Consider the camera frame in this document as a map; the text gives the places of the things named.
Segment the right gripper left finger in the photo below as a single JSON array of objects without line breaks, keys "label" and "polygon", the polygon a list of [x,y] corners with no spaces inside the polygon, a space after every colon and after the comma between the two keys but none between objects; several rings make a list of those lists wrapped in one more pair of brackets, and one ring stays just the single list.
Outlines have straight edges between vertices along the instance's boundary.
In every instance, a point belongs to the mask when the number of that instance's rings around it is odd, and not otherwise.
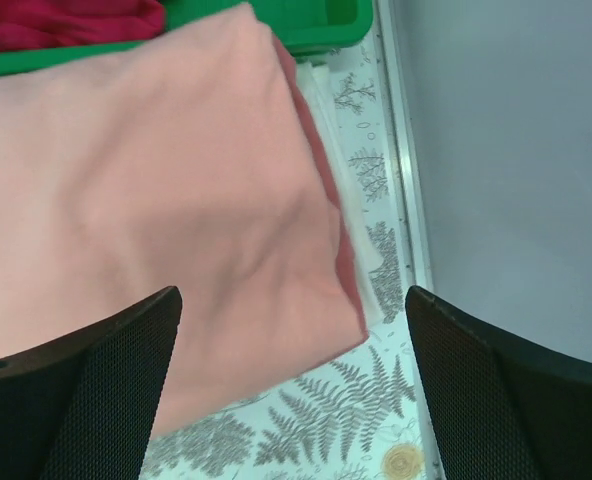
[{"label": "right gripper left finger", "polygon": [[0,358],[0,480],[138,478],[181,311],[167,287]]}]

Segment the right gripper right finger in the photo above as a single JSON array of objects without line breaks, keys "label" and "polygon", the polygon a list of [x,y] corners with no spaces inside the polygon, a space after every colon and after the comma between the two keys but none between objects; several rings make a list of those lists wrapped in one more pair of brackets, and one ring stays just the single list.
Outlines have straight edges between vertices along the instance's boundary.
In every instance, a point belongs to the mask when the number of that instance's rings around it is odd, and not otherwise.
[{"label": "right gripper right finger", "polygon": [[592,479],[592,363],[411,287],[410,337],[448,479]]}]

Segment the salmon pink t shirt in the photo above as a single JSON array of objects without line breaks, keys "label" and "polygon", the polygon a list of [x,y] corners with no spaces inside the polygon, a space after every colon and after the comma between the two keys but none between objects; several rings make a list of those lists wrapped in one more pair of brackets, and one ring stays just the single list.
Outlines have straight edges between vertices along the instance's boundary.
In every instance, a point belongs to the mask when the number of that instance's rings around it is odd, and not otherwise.
[{"label": "salmon pink t shirt", "polygon": [[176,286],[155,434],[365,341],[339,227],[248,4],[0,77],[0,357]]}]

